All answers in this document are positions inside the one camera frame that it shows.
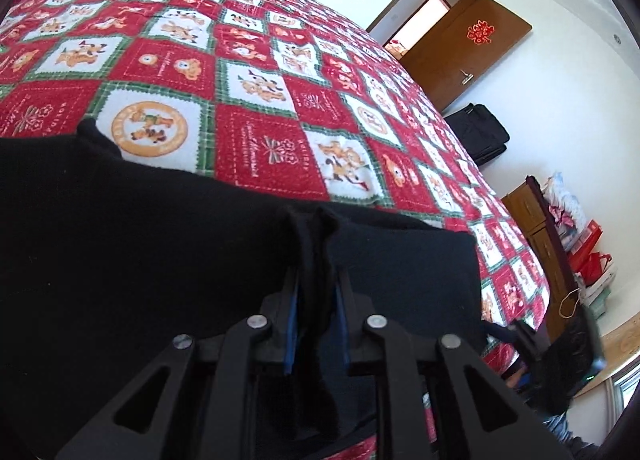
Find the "right hand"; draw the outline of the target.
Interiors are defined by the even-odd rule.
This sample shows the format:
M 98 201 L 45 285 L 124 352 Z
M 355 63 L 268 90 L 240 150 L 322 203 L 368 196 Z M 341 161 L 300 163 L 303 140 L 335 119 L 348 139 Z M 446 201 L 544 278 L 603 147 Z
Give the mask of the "right hand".
M 515 370 L 504 373 L 503 381 L 508 388 L 512 388 L 512 390 L 521 393 L 530 388 L 532 375 L 530 374 L 529 368 L 521 364 Z

